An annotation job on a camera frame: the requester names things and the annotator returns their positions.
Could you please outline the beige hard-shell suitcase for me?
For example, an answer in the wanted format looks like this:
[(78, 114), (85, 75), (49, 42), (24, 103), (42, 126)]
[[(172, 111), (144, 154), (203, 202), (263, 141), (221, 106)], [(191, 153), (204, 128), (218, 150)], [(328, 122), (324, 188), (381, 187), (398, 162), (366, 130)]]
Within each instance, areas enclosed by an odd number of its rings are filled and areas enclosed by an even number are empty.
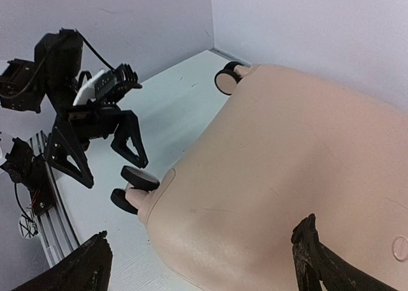
[(162, 180), (125, 167), (114, 202), (202, 290), (299, 290), (293, 229), (407, 289), (407, 112), (276, 65), (228, 63), (228, 100)]

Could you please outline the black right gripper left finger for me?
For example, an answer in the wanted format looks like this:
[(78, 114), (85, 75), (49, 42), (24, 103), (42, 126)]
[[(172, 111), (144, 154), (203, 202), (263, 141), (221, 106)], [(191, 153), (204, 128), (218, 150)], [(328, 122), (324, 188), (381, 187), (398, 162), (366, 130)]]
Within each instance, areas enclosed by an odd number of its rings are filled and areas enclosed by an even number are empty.
[(94, 234), (57, 265), (15, 288), (17, 291), (108, 290), (113, 253), (107, 231)]

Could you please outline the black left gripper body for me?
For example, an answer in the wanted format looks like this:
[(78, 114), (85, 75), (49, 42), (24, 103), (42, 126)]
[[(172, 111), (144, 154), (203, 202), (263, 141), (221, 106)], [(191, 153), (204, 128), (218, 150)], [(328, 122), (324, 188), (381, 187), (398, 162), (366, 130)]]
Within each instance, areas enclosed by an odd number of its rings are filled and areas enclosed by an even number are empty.
[(108, 138), (126, 123), (128, 112), (116, 104), (86, 100), (74, 105), (75, 92), (59, 89), (50, 92), (55, 122), (50, 134), (52, 151), (86, 151), (91, 140)]

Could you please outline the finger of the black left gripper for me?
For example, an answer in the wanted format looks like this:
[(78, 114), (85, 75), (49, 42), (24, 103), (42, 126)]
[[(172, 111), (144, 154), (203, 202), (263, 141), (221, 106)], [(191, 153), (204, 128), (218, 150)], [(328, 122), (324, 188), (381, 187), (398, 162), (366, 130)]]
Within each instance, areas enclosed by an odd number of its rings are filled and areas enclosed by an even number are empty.
[(91, 189), (94, 178), (72, 125), (55, 124), (45, 150), (47, 163)]
[(118, 126), (114, 132), (111, 148), (138, 168), (145, 168), (148, 157), (142, 142), (139, 120), (131, 110), (115, 114)]

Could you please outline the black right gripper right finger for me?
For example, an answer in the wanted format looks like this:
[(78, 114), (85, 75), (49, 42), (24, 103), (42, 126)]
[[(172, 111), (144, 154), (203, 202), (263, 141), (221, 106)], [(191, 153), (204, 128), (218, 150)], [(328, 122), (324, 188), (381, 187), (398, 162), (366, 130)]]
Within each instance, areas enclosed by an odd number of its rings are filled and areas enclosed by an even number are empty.
[(316, 215), (294, 229), (292, 254), (299, 290), (391, 290), (392, 287), (357, 269), (319, 240)]

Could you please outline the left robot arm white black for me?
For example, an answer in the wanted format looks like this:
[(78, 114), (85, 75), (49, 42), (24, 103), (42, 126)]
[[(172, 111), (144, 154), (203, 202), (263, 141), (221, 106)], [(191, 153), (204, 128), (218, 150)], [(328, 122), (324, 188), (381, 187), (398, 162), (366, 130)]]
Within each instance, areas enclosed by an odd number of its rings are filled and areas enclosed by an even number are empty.
[(112, 149), (138, 168), (148, 165), (138, 118), (118, 102), (140, 89), (138, 75), (128, 64), (108, 66), (91, 75), (81, 69), (82, 52), (90, 43), (74, 29), (47, 33), (34, 48), (34, 61), (14, 59), (1, 75), (1, 106), (40, 113), (47, 97), (55, 112), (45, 161), (91, 188), (94, 178), (86, 150), (95, 138), (113, 135)]

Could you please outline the aluminium front rail base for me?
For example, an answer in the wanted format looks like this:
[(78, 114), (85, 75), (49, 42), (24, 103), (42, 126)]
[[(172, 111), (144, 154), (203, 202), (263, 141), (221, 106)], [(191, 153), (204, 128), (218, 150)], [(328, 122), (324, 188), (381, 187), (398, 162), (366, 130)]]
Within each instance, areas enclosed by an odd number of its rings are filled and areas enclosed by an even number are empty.
[(18, 221), (24, 239), (38, 238), (50, 267), (80, 246), (57, 187), (57, 173), (45, 162), (46, 135), (41, 131), (27, 142), (14, 142), (1, 132), (1, 172), (15, 188), (24, 188), (26, 202), (17, 200), (23, 213)]

